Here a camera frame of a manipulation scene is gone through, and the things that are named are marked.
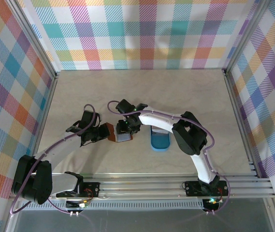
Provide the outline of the blue plastic tray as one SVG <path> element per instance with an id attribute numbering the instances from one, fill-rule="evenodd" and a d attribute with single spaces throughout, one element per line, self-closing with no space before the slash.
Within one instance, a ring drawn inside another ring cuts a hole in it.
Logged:
<path id="1" fill-rule="evenodd" d="M 150 129 L 150 145 L 154 151 L 165 152 L 169 149 L 170 144 L 171 144 L 171 139 L 169 134 L 167 136 L 152 136 L 151 129 Z"/>

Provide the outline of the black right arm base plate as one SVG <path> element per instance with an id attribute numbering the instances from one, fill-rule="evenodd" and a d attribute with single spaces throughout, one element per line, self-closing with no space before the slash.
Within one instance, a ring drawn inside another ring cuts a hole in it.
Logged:
<path id="1" fill-rule="evenodd" d="M 202 184 L 200 181 L 185 181 L 182 184 L 187 197 L 228 196 L 229 188 L 226 181 L 219 181 L 215 187 Z"/>

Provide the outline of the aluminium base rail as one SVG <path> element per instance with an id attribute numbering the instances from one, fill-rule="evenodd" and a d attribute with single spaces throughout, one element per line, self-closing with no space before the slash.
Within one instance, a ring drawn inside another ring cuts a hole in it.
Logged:
<path id="1" fill-rule="evenodd" d="M 180 174 L 84 174 L 84 182 L 100 182 L 99 196 L 95 200 L 167 200 L 167 199 L 227 199 L 274 197 L 271 181 L 268 178 L 258 178 L 254 174 L 229 175 L 221 177 L 219 181 L 226 181 L 229 188 L 228 196 L 200 196 L 187 197 L 182 187 L 185 181 L 198 181 L 196 175 Z"/>

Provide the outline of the grey metal panel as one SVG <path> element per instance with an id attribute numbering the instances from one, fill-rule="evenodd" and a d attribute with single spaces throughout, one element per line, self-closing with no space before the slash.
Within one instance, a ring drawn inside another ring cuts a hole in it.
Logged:
<path id="1" fill-rule="evenodd" d="M 62 202 L 32 204 L 9 216 L 0 232 L 275 232 L 274 198 L 232 198 L 202 209 L 58 211 Z"/>

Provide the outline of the small circuit board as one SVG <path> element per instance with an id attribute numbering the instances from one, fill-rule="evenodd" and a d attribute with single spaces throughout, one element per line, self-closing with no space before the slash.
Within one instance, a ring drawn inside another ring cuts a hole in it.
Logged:
<path id="1" fill-rule="evenodd" d="M 91 199 L 80 201 L 66 201 L 67 208 L 86 208 L 90 205 Z"/>
<path id="2" fill-rule="evenodd" d="M 216 211 L 220 208 L 222 202 L 223 200 L 218 198 L 203 199 L 203 209 L 206 212 Z"/>

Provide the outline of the aluminium side rail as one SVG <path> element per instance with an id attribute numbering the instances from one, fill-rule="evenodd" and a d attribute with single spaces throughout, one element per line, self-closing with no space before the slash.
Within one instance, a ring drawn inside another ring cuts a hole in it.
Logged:
<path id="1" fill-rule="evenodd" d="M 35 135 L 32 150 L 30 152 L 31 157 L 38 153 L 38 149 L 39 149 L 40 142 L 41 142 L 41 139 L 42 139 L 42 135 L 43 135 L 43 131 L 44 131 L 44 128 L 45 128 L 48 113 L 49 113 L 49 110 L 50 110 L 50 106 L 51 106 L 51 103 L 52 103 L 52 99 L 53 99 L 53 96 L 54 96 L 54 93 L 55 93 L 55 90 L 56 90 L 56 87 L 57 87 L 59 75 L 60 75 L 60 72 L 57 72 L 56 75 L 52 79 L 51 87 L 50 87 L 50 90 L 49 90 L 48 95 L 47 95 L 47 100 L 46 100 L 45 106 L 43 108 L 43 115 L 40 118 L 39 126 L 38 126 L 38 129 L 37 129 L 37 134 Z"/>
<path id="2" fill-rule="evenodd" d="M 238 126 L 238 130 L 240 132 L 241 135 L 241 139 L 245 148 L 245 152 L 246 152 L 246 156 L 248 158 L 248 161 L 251 162 L 254 166 L 254 171 L 255 171 L 255 176 L 257 176 L 258 178 L 262 178 L 262 174 L 260 171 L 260 168 L 258 166 L 258 162 L 256 160 L 255 155 L 253 154 L 253 148 L 251 146 L 251 143 L 249 141 L 249 137 L 246 133 L 246 129 L 245 129 L 245 124 L 242 118 L 242 114 L 236 99 L 236 95 L 234 93 L 233 87 L 232 87 L 232 83 L 231 83 L 231 79 L 229 78 L 229 75 L 227 73 L 227 71 L 225 69 L 222 69 L 222 73 L 224 76 L 224 81 L 225 81 L 225 85 L 228 91 L 228 95 L 232 104 L 232 108 L 233 108 L 233 112 L 236 118 L 236 122 L 237 122 L 237 126 Z"/>

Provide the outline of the aluminium corner post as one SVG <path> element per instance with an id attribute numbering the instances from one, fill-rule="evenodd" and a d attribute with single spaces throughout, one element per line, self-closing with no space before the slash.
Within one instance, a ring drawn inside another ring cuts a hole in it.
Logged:
<path id="1" fill-rule="evenodd" d="M 47 53 L 45 52 L 43 46 L 41 45 L 36 33 L 34 32 L 28 18 L 26 17 L 24 11 L 22 10 L 18 0 L 5 0 L 14 14 L 17 22 L 19 23 L 22 31 L 28 38 L 30 44 L 33 46 L 36 54 L 40 58 L 43 66 L 46 68 L 47 72 L 53 77 L 53 79 L 58 78 L 58 73 L 53 67 Z"/>
<path id="2" fill-rule="evenodd" d="M 257 28 L 263 14 L 267 10 L 268 6 L 270 5 L 272 0 L 258 0 L 257 3 L 253 3 L 255 6 L 254 11 L 250 10 L 250 15 L 252 17 L 250 19 L 246 19 L 246 25 L 240 29 L 242 31 L 242 35 L 238 42 L 237 46 L 235 46 L 230 58 L 228 59 L 227 65 L 222 69 L 224 75 L 228 75 L 233 67 L 236 65 L 237 61 L 239 60 L 241 53 L 244 51 L 246 44 L 251 39 L 255 29 Z"/>

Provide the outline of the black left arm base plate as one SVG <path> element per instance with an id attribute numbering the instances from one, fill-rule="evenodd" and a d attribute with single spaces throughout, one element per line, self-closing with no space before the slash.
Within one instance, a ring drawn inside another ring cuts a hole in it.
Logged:
<path id="1" fill-rule="evenodd" d="M 57 198 L 96 198 L 99 196 L 100 182 L 83 182 L 75 189 L 56 194 Z"/>

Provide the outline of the brown leather card holder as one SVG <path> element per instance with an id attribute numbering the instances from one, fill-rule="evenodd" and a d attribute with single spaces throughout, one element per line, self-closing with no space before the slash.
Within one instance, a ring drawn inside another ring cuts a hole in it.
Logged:
<path id="1" fill-rule="evenodd" d="M 116 143 L 121 143 L 121 142 L 127 142 L 133 140 L 133 136 L 130 135 L 129 133 L 125 134 L 118 134 L 116 131 L 116 126 L 106 123 L 107 128 L 110 132 L 110 135 L 107 137 L 109 141 L 116 142 Z"/>

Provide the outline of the stack of plastic cards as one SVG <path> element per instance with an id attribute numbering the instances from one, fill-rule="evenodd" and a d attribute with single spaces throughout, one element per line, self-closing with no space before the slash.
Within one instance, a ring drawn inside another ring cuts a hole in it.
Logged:
<path id="1" fill-rule="evenodd" d="M 167 136 L 169 132 L 164 129 L 151 127 L 151 134 L 152 136 Z"/>

